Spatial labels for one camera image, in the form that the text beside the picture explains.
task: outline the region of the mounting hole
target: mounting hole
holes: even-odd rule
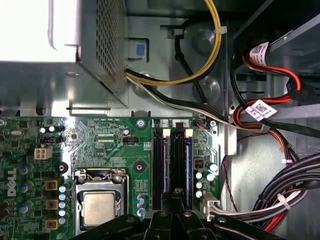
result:
[[[144,161],[136,161],[133,164],[133,170],[137,173],[137,174],[141,174],[144,172],[144,170],[146,169],[146,164]]]
[[[57,166],[57,172],[62,175],[68,172],[69,166],[64,161],[59,162],[59,165]]]

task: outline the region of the white sticker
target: white sticker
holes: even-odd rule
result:
[[[257,120],[258,122],[260,122],[262,119],[264,119],[263,116],[261,116],[255,109],[253,109],[252,107],[248,106],[245,111],[251,116],[253,117],[255,120]]]
[[[262,100],[257,100],[252,106],[254,110],[258,112],[259,115],[263,116],[265,119],[271,117],[277,112],[273,107],[269,106]]]
[[[291,159],[281,159],[281,163],[282,164],[292,164],[294,161],[292,161]]]
[[[268,45],[269,45],[269,42],[267,41],[252,48],[249,54],[251,60],[258,65],[267,66],[265,56],[266,56]]]

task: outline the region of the white connector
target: white connector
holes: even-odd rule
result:
[[[211,192],[206,192],[203,195],[202,202],[200,202],[200,211],[203,213],[205,219],[208,222],[210,222],[211,219],[215,216],[211,211],[211,206],[218,202],[219,200],[216,199]]]
[[[36,160],[46,160],[52,158],[53,148],[50,146],[35,148],[34,149],[34,159]]]

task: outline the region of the integrated circuit chip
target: integrated circuit chip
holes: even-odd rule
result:
[[[83,223],[85,226],[98,226],[115,218],[116,193],[84,192]]]

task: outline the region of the cable tie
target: cable tie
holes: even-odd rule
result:
[[[292,164],[294,161],[292,161],[291,159],[281,159],[281,163],[282,164]]]
[[[269,203],[269,201],[265,200],[264,197],[263,197],[261,194],[259,194],[258,198],[259,198],[264,204],[268,204],[268,203]]]
[[[221,26],[214,30],[215,34],[226,34],[227,33],[227,26]]]
[[[265,124],[263,124],[261,129],[260,129],[260,133],[265,134],[265,133],[269,132],[269,130],[270,130],[270,127],[265,125]]]
[[[279,202],[285,206],[286,209],[291,209],[290,205],[287,202],[287,199],[282,194],[278,193],[276,197],[278,198]]]

